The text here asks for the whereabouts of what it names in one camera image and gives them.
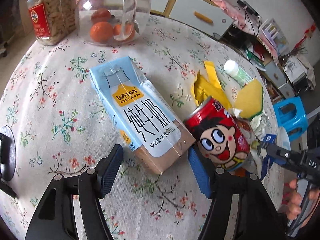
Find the cartoon boy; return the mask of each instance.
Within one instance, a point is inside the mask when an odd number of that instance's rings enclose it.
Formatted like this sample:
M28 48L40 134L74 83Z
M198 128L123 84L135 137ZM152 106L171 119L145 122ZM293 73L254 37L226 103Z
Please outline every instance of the cartoon boy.
M241 132L234 126L222 124L223 118L205 118L195 129L199 149L203 156L212 160L217 166L233 170L247 157L245 151L249 146Z

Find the hand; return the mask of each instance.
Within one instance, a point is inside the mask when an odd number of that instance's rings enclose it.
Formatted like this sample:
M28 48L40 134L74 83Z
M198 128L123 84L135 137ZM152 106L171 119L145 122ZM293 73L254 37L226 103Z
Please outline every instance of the hand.
M292 189L296 189L296 185L297 185L297 179L294 179L294 180L290 181L290 183L289 183L289 186ZM318 199L319 192L320 192L319 189L318 190L310 190L310 192L308 194L309 200L314 202L311 207L311 210L313 209L313 207L316 204L316 200ZM291 196L290 201L288 203L287 218L289 220L295 220L297 218L297 216L301 213L301 208L300 208L301 201L302 201L302 197L300 196L300 194L298 194L297 191L294 191L292 193L292 196ZM311 216L312 216L312 214L302 223L301 227L304 227L308 223Z

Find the orange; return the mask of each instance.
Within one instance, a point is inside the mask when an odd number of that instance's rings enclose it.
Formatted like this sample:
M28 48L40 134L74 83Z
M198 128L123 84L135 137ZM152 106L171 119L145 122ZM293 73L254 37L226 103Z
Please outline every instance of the orange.
M98 22L90 29L90 37L96 42L104 43L113 37L113 28L110 23Z
M93 24L97 22L107 22L111 18L111 13L104 8L96 10L92 15L91 15L91 21Z
M128 35L130 30L132 28L132 24L131 23L126 23L125 26L124 26L124 34ZM121 32L121 24L116 24L114 27L113 27L113 35L119 35ZM130 36L125 39L124 41L128 41L128 40L131 40L134 35L135 35L135 30L133 29L132 30L132 33L130 34Z

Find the cartoon face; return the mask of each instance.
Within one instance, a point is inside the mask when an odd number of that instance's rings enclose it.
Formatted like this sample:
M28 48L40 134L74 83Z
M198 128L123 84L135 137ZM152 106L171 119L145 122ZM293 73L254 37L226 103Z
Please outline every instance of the cartoon face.
M202 155L216 164L229 162L236 152L235 132L234 127L228 129L220 124L205 130L198 141Z

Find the round table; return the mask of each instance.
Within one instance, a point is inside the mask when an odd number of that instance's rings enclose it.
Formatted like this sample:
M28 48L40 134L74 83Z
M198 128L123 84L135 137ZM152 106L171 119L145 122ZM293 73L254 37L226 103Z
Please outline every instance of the round table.
M16 170L10 187L13 199L0 191L0 215L18 239L24 239L35 208L57 173L79 175L108 155L114 144L125 155L111 193L101 200L105 219L118 240L194 240L204 224L211 200L200 192L187 155L162 176L147 173L109 120L88 69L129 55L183 120L196 105L191 84L204 60L213 61L228 99L239 85L223 65L233 59L262 82L256 68L229 47L179 22L150 16L139 39L121 47L97 47L72 33L55 47L35 42L24 55L0 101L0 125L12 128ZM264 87L267 133L278 126ZM283 172L273 164L263 180L275 207L282 200ZM86 239L79 198L74 195L80 239ZM236 209L231 212L235 219ZM232 238L233 231L225 239Z

